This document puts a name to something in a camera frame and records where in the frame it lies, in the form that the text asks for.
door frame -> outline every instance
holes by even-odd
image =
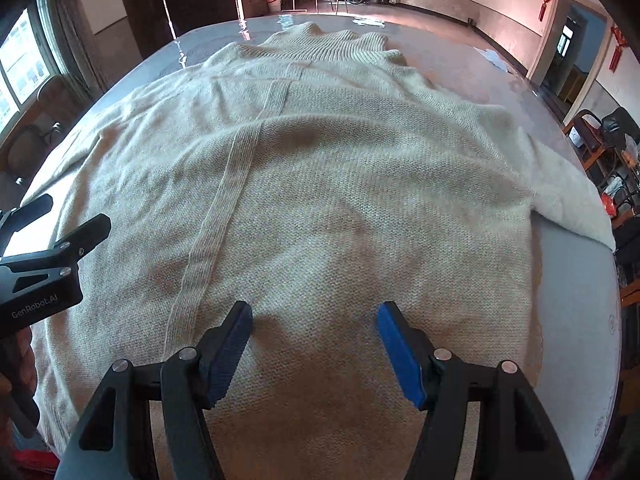
[[[599,14],[601,17],[603,17],[606,20],[607,25],[605,28],[604,36],[602,37],[602,42],[600,43],[600,49],[598,50],[596,59],[593,61],[593,66],[591,67],[591,70],[587,74],[587,79],[585,79],[584,84],[582,85],[582,88],[578,93],[578,97],[575,99],[575,102],[572,105],[571,109],[568,111],[564,120],[562,120],[562,123],[565,126],[567,126],[567,124],[569,124],[569,122],[574,117],[574,115],[577,114],[578,111],[580,111],[582,102],[584,101],[585,97],[587,97],[587,94],[591,89],[593,82],[596,81],[596,77],[600,72],[600,69],[602,68],[604,59],[607,56],[607,51],[609,50],[609,43],[611,42],[611,37],[612,37],[611,27],[613,26],[613,19],[611,18],[611,16],[609,16],[609,14],[604,9],[604,7],[600,6],[595,2],[592,2],[591,0],[573,0],[573,1],[584,7],[587,7],[589,10],[592,10],[596,14]],[[548,16],[548,19],[546,20],[545,30],[543,31],[542,39],[540,41],[540,47],[538,49],[534,62],[531,65],[531,68],[527,72],[527,79],[531,81],[533,81],[534,79],[540,79],[540,81],[542,81],[542,78],[544,78],[546,71],[549,70],[548,66],[545,67],[543,64],[540,64],[540,60],[542,58],[543,52],[548,47],[549,35],[551,34],[551,28],[554,21],[556,20],[556,13],[558,12],[558,2],[559,0],[552,1],[551,9],[549,9],[550,11],[549,16]]]

beige knit sweater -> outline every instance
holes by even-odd
[[[596,190],[503,108],[436,89],[385,41],[307,23],[233,43],[57,148],[32,195],[83,162],[54,236],[99,212],[113,230],[81,262],[84,301],[34,327],[55,449],[111,362],[166,359],[234,300],[255,329],[206,413],[230,480],[403,478],[424,414],[377,336],[384,300],[463,359],[524,362],[530,212],[613,247]]]

window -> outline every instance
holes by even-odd
[[[560,56],[565,56],[566,51],[569,48],[569,43],[571,43],[571,38],[573,36],[574,32],[565,25],[564,29],[562,30],[562,36],[560,36],[560,41],[558,41],[557,47],[558,54],[560,54]]]
[[[0,46],[0,130],[23,108],[27,99],[49,77],[25,9]]]

blue gripper pad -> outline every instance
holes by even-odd
[[[202,354],[198,371],[211,406],[226,396],[253,326],[251,306],[236,301],[222,325],[207,330],[198,343]]]
[[[404,396],[414,403],[419,410],[423,409],[427,394],[422,386],[422,371],[407,338],[410,338],[411,327],[392,301],[385,301],[378,309],[378,332],[385,345]]]

white bucket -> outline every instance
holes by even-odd
[[[269,12],[280,12],[282,10],[282,0],[267,0]]]

